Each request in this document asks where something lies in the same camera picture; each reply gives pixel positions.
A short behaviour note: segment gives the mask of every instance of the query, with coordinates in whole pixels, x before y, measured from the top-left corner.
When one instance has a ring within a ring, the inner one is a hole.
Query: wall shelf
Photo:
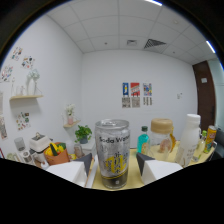
[[[27,95],[27,96],[12,96],[10,100],[16,100],[16,99],[29,99],[29,98],[39,98],[43,97],[43,95]]]
[[[75,122],[73,122],[73,124],[65,124],[65,125],[64,125],[64,128],[71,128],[72,126],[78,124],[79,122],[80,122],[80,121],[75,121]]]

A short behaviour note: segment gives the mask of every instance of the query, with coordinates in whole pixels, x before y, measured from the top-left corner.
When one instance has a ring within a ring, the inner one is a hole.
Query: ceiling
[[[47,15],[83,53],[115,49],[153,51],[191,65],[217,58],[204,36],[187,19],[166,6],[145,0],[73,0]],[[144,49],[149,39],[157,42],[151,41],[150,47]],[[128,40],[135,40],[136,45],[127,45]]]

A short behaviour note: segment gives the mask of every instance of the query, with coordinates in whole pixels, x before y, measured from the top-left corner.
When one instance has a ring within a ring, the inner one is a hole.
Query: box
[[[65,149],[62,153],[60,153],[57,156],[49,156],[45,154],[45,151],[47,149],[44,150],[44,156],[47,160],[47,162],[49,163],[49,165],[56,165],[56,164],[61,164],[61,163],[67,163],[70,162],[70,159],[68,157],[68,151],[67,149]]]

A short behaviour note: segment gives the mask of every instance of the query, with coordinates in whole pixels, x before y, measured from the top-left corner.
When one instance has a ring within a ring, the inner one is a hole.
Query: ceiling vent
[[[127,45],[128,46],[136,46],[137,45],[137,40],[128,40]]]
[[[148,39],[144,47],[144,50],[153,51],[156,53],[163,53],[163,51],[165,51],[167,47],[168,47],[167,43],[163,43],[158,40]]]

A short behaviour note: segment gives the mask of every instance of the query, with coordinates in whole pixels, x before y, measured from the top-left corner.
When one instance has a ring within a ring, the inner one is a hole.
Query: wooden door
[[[198,114],[201,116],[201,131],[215,123],[215,88],[207,61],[193,65],[198,93]]]

